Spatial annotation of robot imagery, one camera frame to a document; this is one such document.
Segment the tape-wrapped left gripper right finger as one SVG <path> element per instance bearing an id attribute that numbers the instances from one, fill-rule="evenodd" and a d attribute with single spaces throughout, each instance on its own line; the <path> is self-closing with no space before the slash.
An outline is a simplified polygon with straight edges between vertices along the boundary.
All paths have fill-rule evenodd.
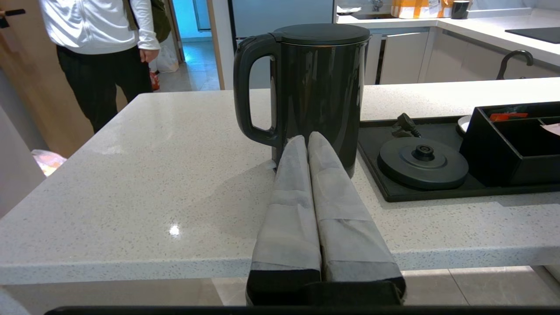
<path id="1" fill-rule="evenodd" d="M 328 140 L 312 132 L 308 163 L 329 305 L 402 305 L 406 281 Z"/>

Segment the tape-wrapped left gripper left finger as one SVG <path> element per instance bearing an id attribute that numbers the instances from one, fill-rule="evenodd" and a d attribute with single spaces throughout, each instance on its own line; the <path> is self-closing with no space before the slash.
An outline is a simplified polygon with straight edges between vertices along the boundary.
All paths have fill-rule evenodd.
<path id="1" fill-rule="evenodd" d="M 277 166 L 246 283 L 248 305 L 302 305 L 320 283 L 322 256 L 303 136 L 291 138 Z"/>

